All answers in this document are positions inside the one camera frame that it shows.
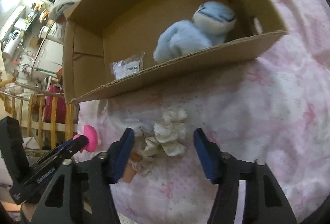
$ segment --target cardboard box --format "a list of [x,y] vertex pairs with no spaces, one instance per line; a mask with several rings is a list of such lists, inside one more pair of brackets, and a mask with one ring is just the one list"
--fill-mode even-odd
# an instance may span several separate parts
[[[173,23],[191,19],[213,0],[82,0],[67,10],[63,68],[66,102],[111,98],[168,78],[213,66],[253,60],[286,33],[270,0],[214,0],[237,14],[224,44],[157,65],[159,36]],[[254,35],[256,17],[263,34]],[[115,80],[110,65],[145,52],[143,70]]]

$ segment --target screw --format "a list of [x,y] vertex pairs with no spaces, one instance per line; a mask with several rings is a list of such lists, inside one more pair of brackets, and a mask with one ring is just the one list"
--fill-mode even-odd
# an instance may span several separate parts
[[261,166],[266,164],[265,161],[262,159],[256,159],[255,161],[258,165],[261,165]]
[[63,165],[70,165],[72,163],[72,160],[71,159],[65,159],[62,164]]
[[231,155],[228,152],[224,151],[221,153],[221,157],[224,159],[229,159],[231,157]]
[[106,157],[107,157],[107,152],[106,151],[103,151],[103,152],[101,152],[100,154],[99,154],[99,158],[100,159],[105,159]]

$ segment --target blue gripper pad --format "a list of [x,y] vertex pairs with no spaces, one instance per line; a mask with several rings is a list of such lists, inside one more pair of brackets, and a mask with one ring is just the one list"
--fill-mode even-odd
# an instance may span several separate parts
[[219,184],[224,175],[224,163],[221,159],[220,149],[215,143],[207,140],[200,128],[194,131],[194,146],[206,178],[212,184]]
[[134,131],[126,128],[121,139],[112,143],[108,149],[110,169],[107,176],[111,184],[116,184],[123,177],[134,141]]

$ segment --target plush bird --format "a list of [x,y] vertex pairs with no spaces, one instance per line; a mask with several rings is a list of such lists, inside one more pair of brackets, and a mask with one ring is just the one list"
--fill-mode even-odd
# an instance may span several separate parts
[[199,6],[193,21],[176,22],[161,34],[153,53],[155,62],[162,63],[222,44],[235,26],[236,15],[225,4],[210,1]]

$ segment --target plastic bag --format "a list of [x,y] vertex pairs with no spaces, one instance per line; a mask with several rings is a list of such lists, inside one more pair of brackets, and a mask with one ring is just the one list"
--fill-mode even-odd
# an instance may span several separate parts
[[113,62],[110,64],[111,73],[115,76],[116,80],[137,73],[143,67],[144,52],[140,55],[133,55],[125,60]]

